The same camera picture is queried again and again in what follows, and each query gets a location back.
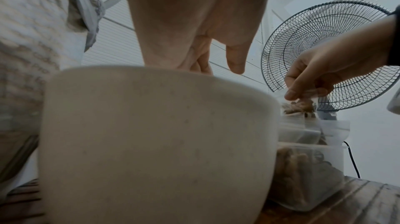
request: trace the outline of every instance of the transparent plastic box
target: transparent plastic box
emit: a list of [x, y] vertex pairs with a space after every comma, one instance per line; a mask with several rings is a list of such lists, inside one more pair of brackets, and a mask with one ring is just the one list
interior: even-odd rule
[[343, 188], [346, 147], [279, 142], [269, 199], [307, 212]]

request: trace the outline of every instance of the power cord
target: power cord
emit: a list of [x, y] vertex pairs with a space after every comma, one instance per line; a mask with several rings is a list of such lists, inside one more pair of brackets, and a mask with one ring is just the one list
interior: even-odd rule
[[357, 169], [357, 165], [355, 164], [355, 161], [354, 161], [354, 158], [353, 158], [353, 154], [351, 153], [350, 145], [347, 142], [344, 142], [344, 143], [347, 145], [347, 147], [349, 147], [349, 155], [350, 155], [351, 162], [353, 163], [355, 172], [357, 173], [357, 177], [359, 179], [361, 179], [360, 173], [358, 172], [358, 169]]

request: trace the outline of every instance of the electric fan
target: electric fan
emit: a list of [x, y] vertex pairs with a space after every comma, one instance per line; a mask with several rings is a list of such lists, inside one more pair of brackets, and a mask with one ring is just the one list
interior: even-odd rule
[[[367, 2], [334, 1], [305, 9], [282, 23], [265, 44], [261, 70], [273, 91], [286, 88], [285, 75], [301, 52], [360, 25], [378, 20], [390, 12]], [[333, 119], [331, 112], [348, 109], [376, 99], [400, 76], [400, 67], [385, 66], [361, 77], [335, 85], [318, 101], [321, 119]]]

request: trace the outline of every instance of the slatted table top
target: slatted table top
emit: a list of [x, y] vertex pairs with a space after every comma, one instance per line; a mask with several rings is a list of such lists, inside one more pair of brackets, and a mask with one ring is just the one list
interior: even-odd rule
[[[400, 188], [347, 177], [346, 186], [308, 213], [267, 201], [256, 224], [395, 224], [400, 223]], [[2, 224], [48, 224], [38, 180], [11, 191], [0, 206]]]

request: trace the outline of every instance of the white ceramic bowl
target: white ceramic bowl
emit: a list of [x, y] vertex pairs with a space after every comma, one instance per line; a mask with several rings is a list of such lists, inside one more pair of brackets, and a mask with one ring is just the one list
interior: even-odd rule
[[277, 101], [215, 77], [67, 70], [47, 85], [40, 185], [52, 224], [252, 224], [273, 176]]

